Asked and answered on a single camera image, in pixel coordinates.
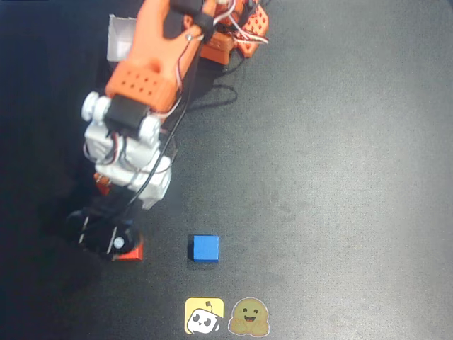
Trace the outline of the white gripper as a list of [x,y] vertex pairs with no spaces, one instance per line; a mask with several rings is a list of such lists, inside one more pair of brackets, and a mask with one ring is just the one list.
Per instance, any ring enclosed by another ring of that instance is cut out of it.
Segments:
[[[148,177],[148,173],[126,170],[118,163],[113,165],[95,166],[94,181],[101,195],[110,192],[110,185],[125,186],[130,191],[138,191]],[[171,158],[162,157],[159,166],[152,176],[147,187],[141,192],[138,199],[143,210],[149,210],[165,196],[171,181]]]

